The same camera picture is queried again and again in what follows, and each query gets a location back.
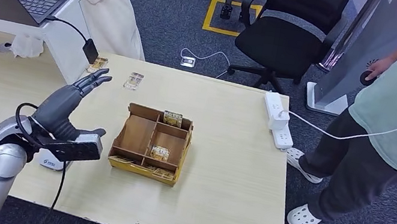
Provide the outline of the person's right hand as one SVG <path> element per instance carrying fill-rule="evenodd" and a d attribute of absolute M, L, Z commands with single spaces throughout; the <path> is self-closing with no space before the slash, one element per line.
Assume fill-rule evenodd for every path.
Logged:
<path fill-rule="evenodd" d="M 386 71 L 394 62 L 395 60 L 389 57 L 373 62 L 368 68 L 370 73 L 365 77 L 365 81 L 370 81 L 377 78 L 384 71 Z"/>

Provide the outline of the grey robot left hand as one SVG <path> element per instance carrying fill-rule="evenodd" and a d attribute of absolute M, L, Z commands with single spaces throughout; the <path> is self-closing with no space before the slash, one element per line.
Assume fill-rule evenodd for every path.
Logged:
<path fill-rule="evenodd" d="M 69 116 L 92 90 L 112 80 L 111 76 L 106 75 L 108 73 L 108 68 L 102 68 L 71 85 L 61 87 L 39 105 L 32 118 L 56 139 L 62 141 L 74 141 L 83 133 L 104 136 L 106 130 L 102 128 L 93 131 L 75 128 Z"/>

